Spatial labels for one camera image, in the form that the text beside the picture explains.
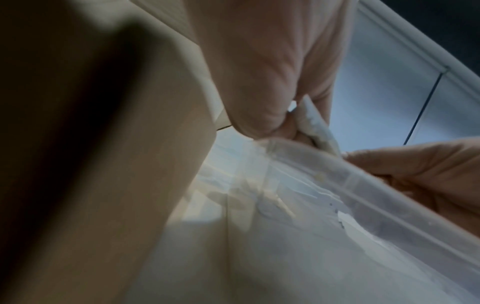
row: dark background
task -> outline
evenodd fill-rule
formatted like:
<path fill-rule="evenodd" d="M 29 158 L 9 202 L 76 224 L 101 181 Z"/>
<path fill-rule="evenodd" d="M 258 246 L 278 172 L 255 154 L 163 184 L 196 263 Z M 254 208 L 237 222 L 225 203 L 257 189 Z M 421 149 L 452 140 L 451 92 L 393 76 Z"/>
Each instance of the dark background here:
<path fill-rule="evenodd" d="M 480 76 L 480 0 L 382 0 Z"/>

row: clear plastic bag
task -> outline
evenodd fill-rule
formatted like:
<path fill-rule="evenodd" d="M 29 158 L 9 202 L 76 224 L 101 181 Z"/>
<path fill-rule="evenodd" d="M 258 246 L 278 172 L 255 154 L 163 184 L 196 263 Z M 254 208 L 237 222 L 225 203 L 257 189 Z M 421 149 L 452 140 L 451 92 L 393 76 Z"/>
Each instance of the clear plastic bag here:
<path fill-rule="evenodd" d="M 343 160 L 251 143 L 228 199 L 233 294 L 250 303 L 477 303 L 480 241 Z"/>

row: hand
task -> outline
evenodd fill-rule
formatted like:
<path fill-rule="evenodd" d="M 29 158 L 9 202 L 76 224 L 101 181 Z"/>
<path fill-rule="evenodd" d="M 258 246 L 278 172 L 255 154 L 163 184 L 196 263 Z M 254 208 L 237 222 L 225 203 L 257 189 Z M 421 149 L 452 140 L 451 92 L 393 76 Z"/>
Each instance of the hand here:
<path fill-rule="evenodd" d="M 184 0 L 233 126 L 294 138 L 287 109 L 309 94 L 330 118 L 333 84 L 350 40 L 355 0 Z"/>
<path fill-rule="evenodd" d="M 480 137 L 355 151 L 345 160 L 480 236 Z"/>

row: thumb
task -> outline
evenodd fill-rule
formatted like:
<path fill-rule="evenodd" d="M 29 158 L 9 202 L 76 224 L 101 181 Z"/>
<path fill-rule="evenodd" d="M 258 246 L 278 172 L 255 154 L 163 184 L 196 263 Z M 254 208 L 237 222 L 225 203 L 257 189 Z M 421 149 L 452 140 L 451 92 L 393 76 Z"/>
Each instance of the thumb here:
<path fill-rule="evenodd" d="M 435 144 L 358 150 L 344 160 L 373 175 L 416 175 L 428 169 L 438 146 Z"/>

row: white cabinet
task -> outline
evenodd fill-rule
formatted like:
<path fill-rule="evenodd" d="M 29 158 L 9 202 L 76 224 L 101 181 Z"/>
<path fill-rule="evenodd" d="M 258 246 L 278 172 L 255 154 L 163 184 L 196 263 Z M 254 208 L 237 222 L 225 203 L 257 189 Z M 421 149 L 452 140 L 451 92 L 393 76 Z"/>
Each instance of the white cabinet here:
<path fill-rule="evenodd" d="M 359 12 L 333 94 L 330 127 L 340 148 L 402 145 L 439 73 Z"/>
<path fill-rule="evenodd" d="M 408 144 L 480 136 L 480 98 L 446 74 L 440 80 Z"/>

